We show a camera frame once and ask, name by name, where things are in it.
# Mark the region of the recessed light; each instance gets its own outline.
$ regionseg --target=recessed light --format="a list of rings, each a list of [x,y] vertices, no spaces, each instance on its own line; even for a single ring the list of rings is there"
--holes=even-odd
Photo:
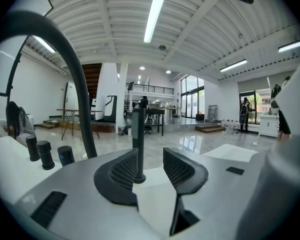
[[[49,44],[47,44],[42,38],[33,35],[33,37],[38,40],[45,48],[47,48],[47,50],[53,54],[56,53],[56,51],[54,49],[51,48],[51,46]]]
[[[279,53],[282,53],[282,52],[285,52],[285,51],[288,51],[288,50],[291,50],[291,49],[294,49],[297,47],[300,47],[300,41],[292,42],[292,43],[286,44],[284,46],[281,46],[281,47],[279,47],[278,51],[279,51]]]
[[[226,67],[220,69],[220,72],[224,72],[224,71],[227,71],[227,70],[231,70],[231,69],[233,69],[233,68],[235,68],[235,67],[238,67],[238,66],[240,66],[240,65],[246,64],[247,62],[248,62],[248,61],[247,61],[246,59],[241,60],[241,61],[236,62],[236,63],[234,63],[234,64],[232,64],[232,65],[230,65],[230,66],[226,66]]]
[[[143,42],[151,43],[155,31],[157,20],[165,0],[152,0],[148,21],[146,23]]]

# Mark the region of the white ceiling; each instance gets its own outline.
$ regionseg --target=white ceiling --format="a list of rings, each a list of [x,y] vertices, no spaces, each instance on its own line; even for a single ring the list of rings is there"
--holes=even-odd
[[[297,21],[281,0],[165,0],[151,43],[143,39],[152,0],[50,1],[54,9],[47,17],[68,37],[82,64],[125,59],[217,83],[299,62],[300,48],[278,53],[278,47],[300,39]],[[27,45],[57,67],[65,66],[58,53],[35,39]],[[243,59],[248,63],[220,72]]]

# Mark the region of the doorway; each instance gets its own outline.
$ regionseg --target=doorway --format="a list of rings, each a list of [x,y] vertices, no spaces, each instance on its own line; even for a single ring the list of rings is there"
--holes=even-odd
[[[198,93],[192,93],[186,96],[186,118],[196,118],[198,113]]]

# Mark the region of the black curved tube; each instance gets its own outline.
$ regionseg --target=black curved tube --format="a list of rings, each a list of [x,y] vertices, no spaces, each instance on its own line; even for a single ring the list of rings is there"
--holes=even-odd
[[[37,36],[50,43],[68,66],[78,97],[83,144],[88,158],[97,156],[90,124],[88,87],[79,58],[67,37],[48,18],[31,11],[8,12],[2,20],[0,43],[16,36]]]

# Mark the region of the person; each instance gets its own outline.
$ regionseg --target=person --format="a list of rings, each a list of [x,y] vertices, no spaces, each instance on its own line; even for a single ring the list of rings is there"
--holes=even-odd
[[[9,118],[11,136],[24,146],[27,146],[26,138],[35,136],[36,132],[25,110],[10,101],[6,107],[6,117]]]
[[[281,83],[280,87],[281,87],[281,90],[285,87],[285,85],[287,84],[287,82],[289,81],[290,79],[290,76],[287,76]],[[287,140],[289,139],[290,137],[290,128],[289,128],[289,125],[284,117],[284,114],[282,113],[282,111],[278,110],[278,114],[279,114],[279,132],[278,132],[278,135],[276,137],[276,140],[277,141],[284,141],[284,140]]]
[[[139,103],[140,109],[147,109],[148,106],[149,106],[148,97],[147,96],[142,96],[142,99],[141,99],[141,101]],[[148,117],[149,117],[149,114],[146,113],[144,115],[144,123],[147,123]]]
[[[245,115],[245,132],[248,132],[248,120],[249,120],[250,105],[247,97],[244,97],[243,103],[241,103],[240,115]],[[240,125],[241,132],[244,130],[244,125]]]

